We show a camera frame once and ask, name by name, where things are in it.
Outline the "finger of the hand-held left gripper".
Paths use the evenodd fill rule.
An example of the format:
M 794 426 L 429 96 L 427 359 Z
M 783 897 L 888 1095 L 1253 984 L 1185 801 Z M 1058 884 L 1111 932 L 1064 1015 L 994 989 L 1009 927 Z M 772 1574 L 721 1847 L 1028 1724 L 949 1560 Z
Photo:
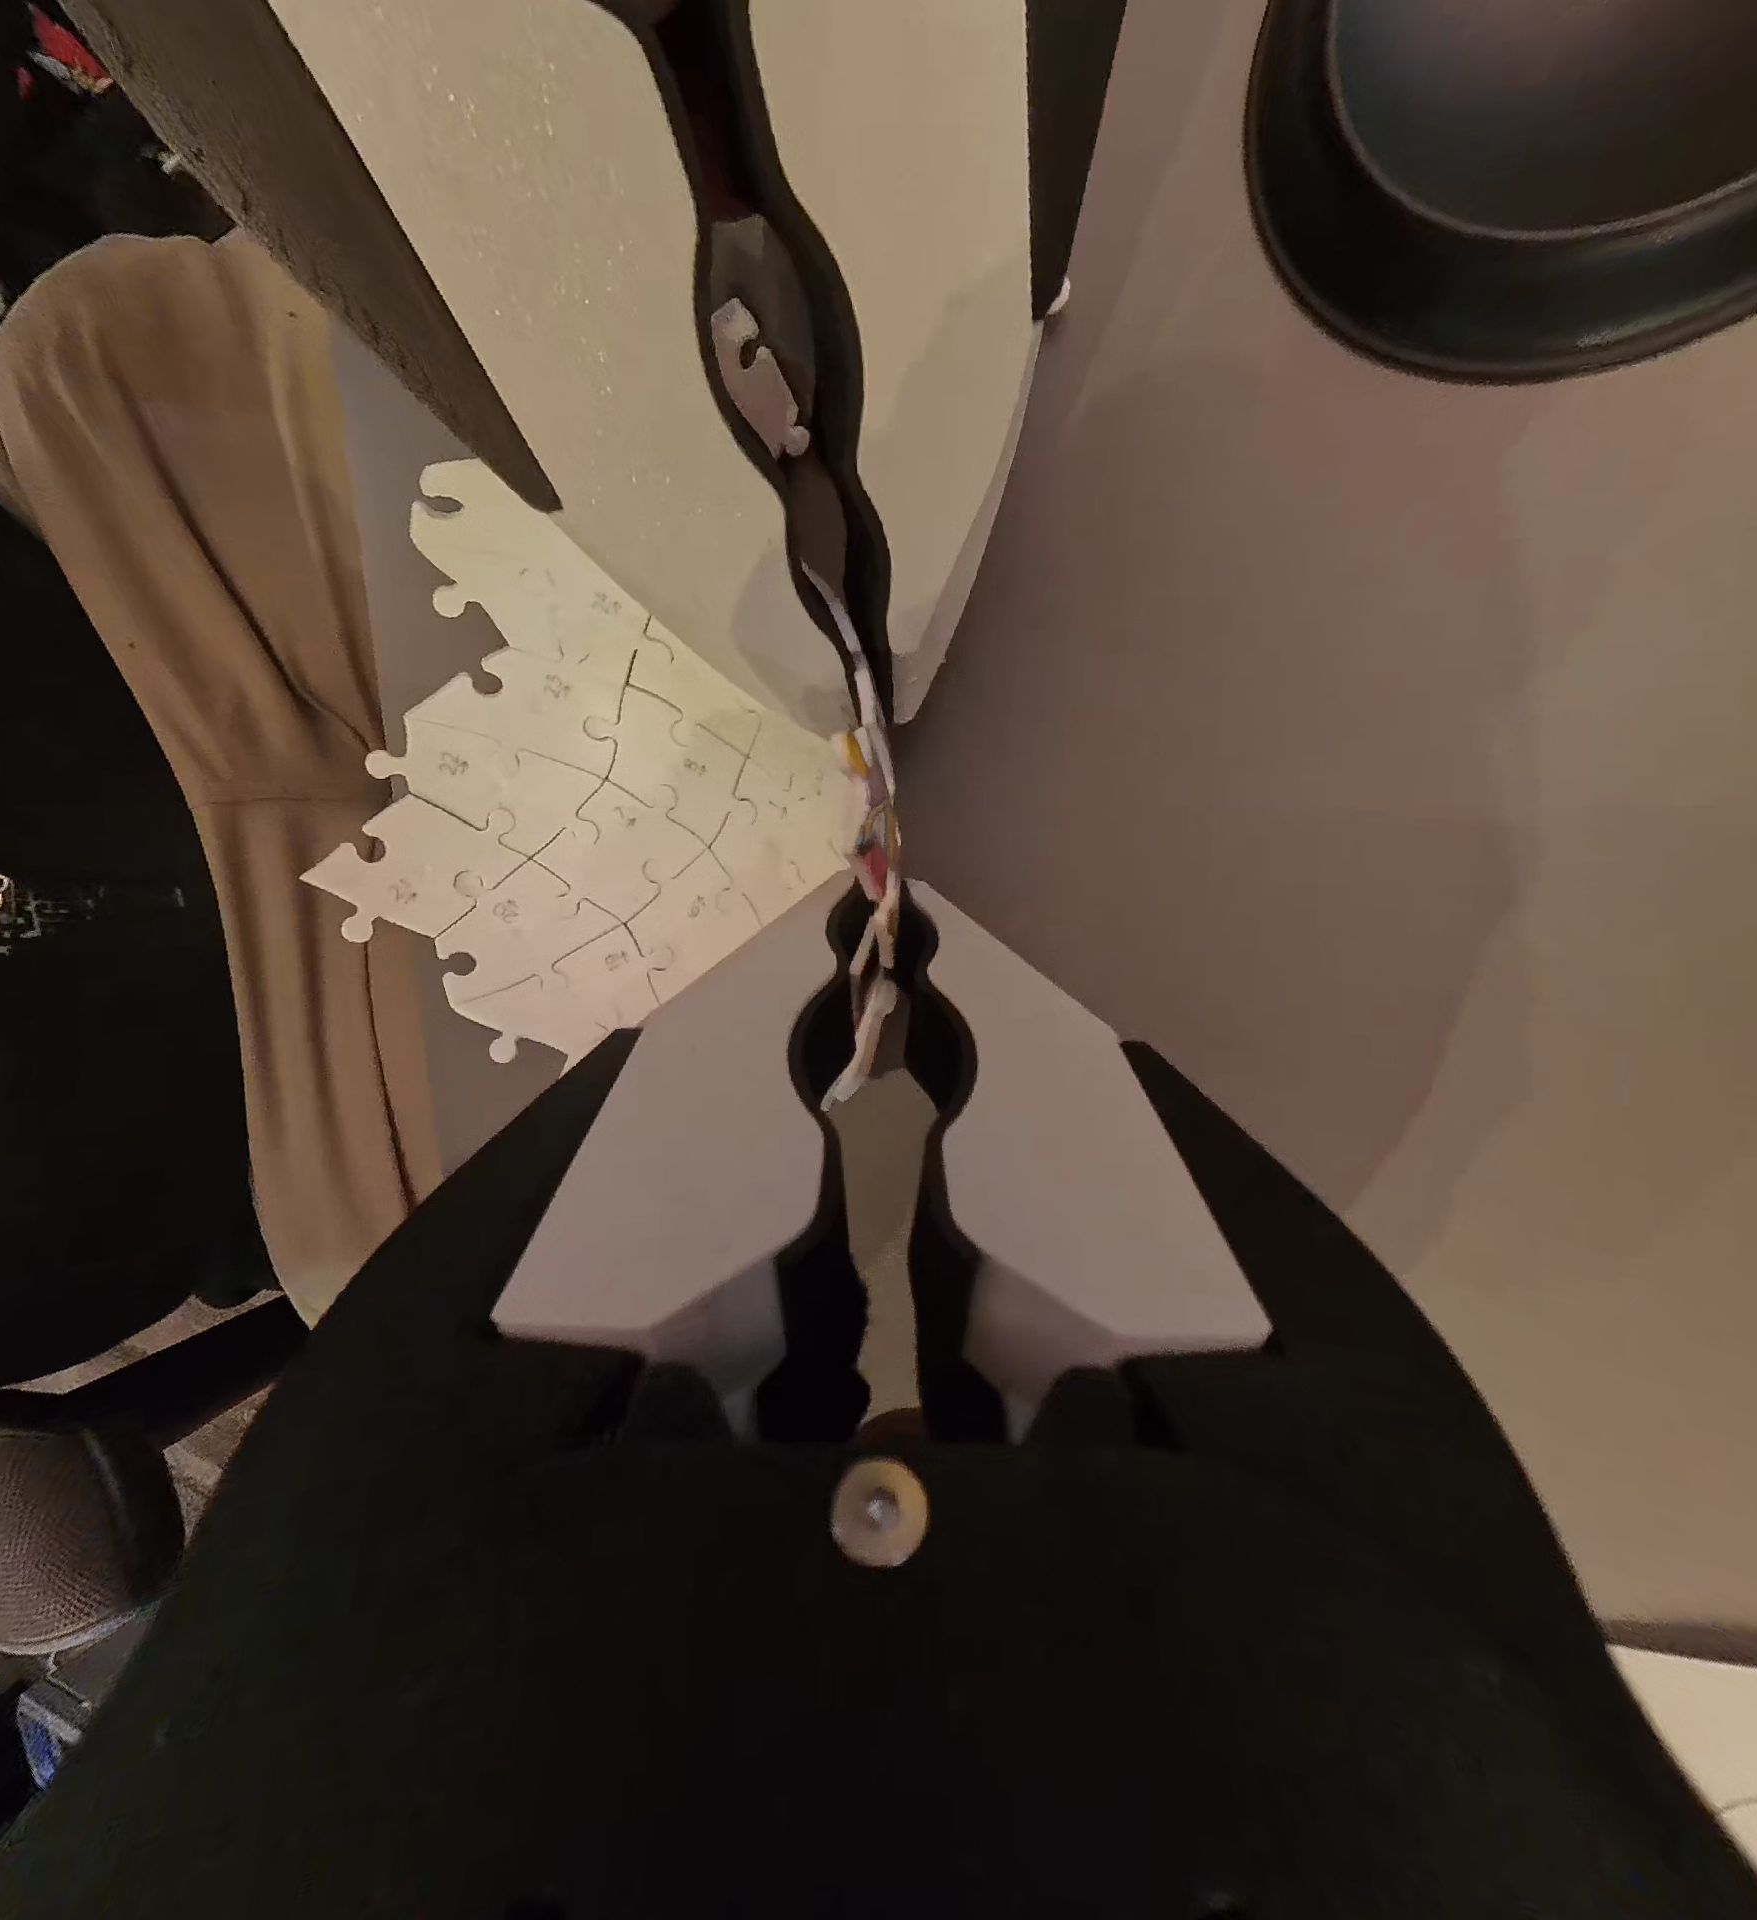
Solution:
M 891 709 L 924 705 L 999 514 L 1125 3 L 746 3 L 771 140 L 849 301 Z
M 249 233 L 592 563 L 811 731 L 858 718 L 790 482 L 723 386 L 692 127 L 634 3 L 95 2 Z

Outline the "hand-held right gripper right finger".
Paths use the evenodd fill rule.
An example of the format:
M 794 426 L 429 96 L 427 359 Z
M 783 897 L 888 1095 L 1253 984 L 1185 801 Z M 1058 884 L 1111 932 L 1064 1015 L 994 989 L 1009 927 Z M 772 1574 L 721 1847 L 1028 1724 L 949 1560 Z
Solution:
M 1018 1439 L 1060 1377 L 1273 1335 L 1113 1029 L 924 884 L 900 927 L 932 1102 L 907 1269 L 919 1408 Z

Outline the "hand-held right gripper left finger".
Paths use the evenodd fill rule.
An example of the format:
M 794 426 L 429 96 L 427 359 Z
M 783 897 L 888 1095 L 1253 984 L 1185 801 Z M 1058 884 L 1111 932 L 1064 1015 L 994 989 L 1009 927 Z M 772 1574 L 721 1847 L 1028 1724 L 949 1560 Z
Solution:
M 637 1032 L 510 1273 L 525 1338 L 694 1369 L 760 1438 L 849 1438 L 866 1284 L 824 1088 L 849 1063 L 869 903 L 828 882 Z

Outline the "half-built puzzle ball shell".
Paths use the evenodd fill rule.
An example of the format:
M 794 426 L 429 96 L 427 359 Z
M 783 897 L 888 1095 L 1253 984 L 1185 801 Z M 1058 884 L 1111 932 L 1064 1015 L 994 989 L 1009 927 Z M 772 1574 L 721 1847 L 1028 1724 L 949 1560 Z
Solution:
M 380 808 L 303 873 L 492 1077 L 568 1069 L 867 852 L 847 739 L 705 664 L 337 334 Z

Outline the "person's beige trousers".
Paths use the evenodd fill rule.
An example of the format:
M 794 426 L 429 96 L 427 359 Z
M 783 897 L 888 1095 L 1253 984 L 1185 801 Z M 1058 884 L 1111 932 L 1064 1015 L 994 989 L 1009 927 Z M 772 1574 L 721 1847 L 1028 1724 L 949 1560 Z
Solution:
M 305 879 L 383 808 L 324 310 L 243 231 L 66 255 L 0 322 L 0 506 L 49 545 L 181 782 L 266 1253 L 314 1327 L 441 1176 L 418 996 Z

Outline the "person's black jacket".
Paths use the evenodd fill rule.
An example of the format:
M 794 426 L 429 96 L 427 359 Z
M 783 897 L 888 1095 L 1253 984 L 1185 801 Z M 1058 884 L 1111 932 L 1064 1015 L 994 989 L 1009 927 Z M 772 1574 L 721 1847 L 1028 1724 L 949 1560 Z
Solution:
M 0 506 L 0 1385 L 272 1287 L 230 974 L 181 785 Z

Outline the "black round display stand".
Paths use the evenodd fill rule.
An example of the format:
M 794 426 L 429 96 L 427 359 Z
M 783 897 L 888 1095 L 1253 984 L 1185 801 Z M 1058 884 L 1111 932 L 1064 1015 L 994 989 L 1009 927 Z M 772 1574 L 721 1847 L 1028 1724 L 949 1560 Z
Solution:
M 1298 309 L 1398 370 L 1567 379 L 1757 314 L 1757 2 L 1273 2 L 1242 152 Z

